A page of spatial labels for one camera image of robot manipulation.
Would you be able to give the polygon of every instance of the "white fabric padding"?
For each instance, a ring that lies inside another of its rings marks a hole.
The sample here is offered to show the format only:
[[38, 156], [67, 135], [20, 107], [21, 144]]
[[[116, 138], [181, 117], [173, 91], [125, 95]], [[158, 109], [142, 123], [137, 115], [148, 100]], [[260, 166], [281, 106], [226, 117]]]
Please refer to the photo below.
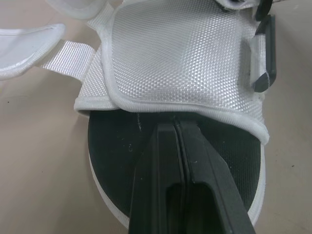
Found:
[[58, 44], [64, 32], [64, 24], [0, 29], [0, 80], [21, 76]]
[[54, 9], [78, 20], [91, 19], [102, 9], [106, 0], [46, 0]]
[[96, 28], [112, 101], [130, 112], [198, 112], [266, 144], [263, 98], [249, 84], [251, 19], [212, 0], [121, 5]]
[[79, 96], [75, 101], [74, 109], [83, 115], [87, 115], [91, 110], [118, 109], [107, 92], [101, 62], [101, 51], [102, 49], [100, 46], [82, 84]]
[[233, 1], [233, 0], [216, 0], [220, 5], [227, 9], [241, 10], [250, 7], [258, 6], [260, 0], [243, 0], [243, 1]]
[[[94, 172], [91, 160], [90, 161], [90, 167], [92, 172], [92, 177], [97, 185], [97, 189], [99, 193], [101, 194], [106, 206], [108, 209], [112, 212], [112, 214], [119, 220], [119, 222], [125, 226], [125, 228], [129, 228], [129, 218], [126, 216], [122, 211], [120, 211], [113, 202], [109, 199], [109, 197], [106, 195], [104, 190], [102, 189], [98, 178]], [[264, 157], [264, 146], [261, 145], [261, 165], [260, 165], [260, 174], [259, 174], [259, 182], [257, 186], [257, 190], [255, 193], [255, 196], [253, 198], [253, 202], [248, 210], [248, 216], [253, 225], [256, 224], [259, 215], [261, 213], [261, 208], [264, 200], [264, 193], [265, 193], [265, 185], [266, 185], [266, 176], [265, 176], [265, 157]]]
[[36, 66], [74, 77], [83, 82], [94, 54], [95, 50], [89, 45], [61, 40]]

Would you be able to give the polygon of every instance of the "black buckle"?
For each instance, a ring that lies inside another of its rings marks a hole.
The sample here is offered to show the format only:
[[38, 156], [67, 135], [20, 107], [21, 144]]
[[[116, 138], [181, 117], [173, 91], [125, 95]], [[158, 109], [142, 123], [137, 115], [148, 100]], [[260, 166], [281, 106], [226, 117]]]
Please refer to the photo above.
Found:
[[273, 4], [273, 0], [260, 0], [260, 3], [258, 5], [256, 14], [255, 14], [255, 20], [262, 21], [268, 15], [272, 7], [272, 4]]
[[275, 16], [266, 16], [259, 24], [255, 34], [265, 34], [266, 42], [267, 72], [262, 74], [252, 85], [255, 92], [262, 93], [266, 91], [276, 79]]
[[228, 165], [195, 122], [158, 124], [137, 162], [129, 234], [254, 234]]

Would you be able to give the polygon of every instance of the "tiled floor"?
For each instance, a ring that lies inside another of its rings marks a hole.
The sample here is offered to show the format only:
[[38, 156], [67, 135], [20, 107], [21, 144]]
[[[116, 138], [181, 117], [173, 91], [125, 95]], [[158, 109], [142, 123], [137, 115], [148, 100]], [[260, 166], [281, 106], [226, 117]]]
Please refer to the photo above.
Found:
[[[276, 83], [264, 102], [271, 140], [258, 234], [312, 233], [312, 2], [277, 15]], [[0, 1], [0, 28], [63, 22], [66, 39], [99, 46], [96, 33], [42, 0]], [[80, 83], [33, 68], [0, 91], [0, 233], [125, 234], [92, 180], [88, 119], [73, 110]]]

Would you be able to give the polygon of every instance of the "white nylon strap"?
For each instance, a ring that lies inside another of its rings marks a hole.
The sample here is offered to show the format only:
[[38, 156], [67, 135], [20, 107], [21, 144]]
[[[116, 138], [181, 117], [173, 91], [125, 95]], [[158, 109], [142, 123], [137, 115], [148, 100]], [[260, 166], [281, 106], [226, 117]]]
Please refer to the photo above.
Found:
[[94, 54], [95, 50], [89, 45], [61, 40], [36, 66], [83, 82]]

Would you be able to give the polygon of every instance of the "textured fabric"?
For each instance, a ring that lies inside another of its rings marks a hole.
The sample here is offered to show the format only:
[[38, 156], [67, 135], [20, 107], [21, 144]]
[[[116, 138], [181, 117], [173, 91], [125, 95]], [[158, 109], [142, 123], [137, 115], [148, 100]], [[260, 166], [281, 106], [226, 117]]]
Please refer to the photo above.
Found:
[[131, 112], [198, 112], [266, 144], [263, 95], [250, 87], [256, 28], [250, 9], [213, 0], [123, 4], [97, 29], [109, 95]]
[[81, 114], [88, 114], [90, 110], [113, 110], [118, 107], [111, 101], [101, 62], [101, 46], [94, 55], [90, 69], [82, 84], [74, 109]]
[[89, 45], [61, 40], [37, 66], [83, 81], [94, 54]]

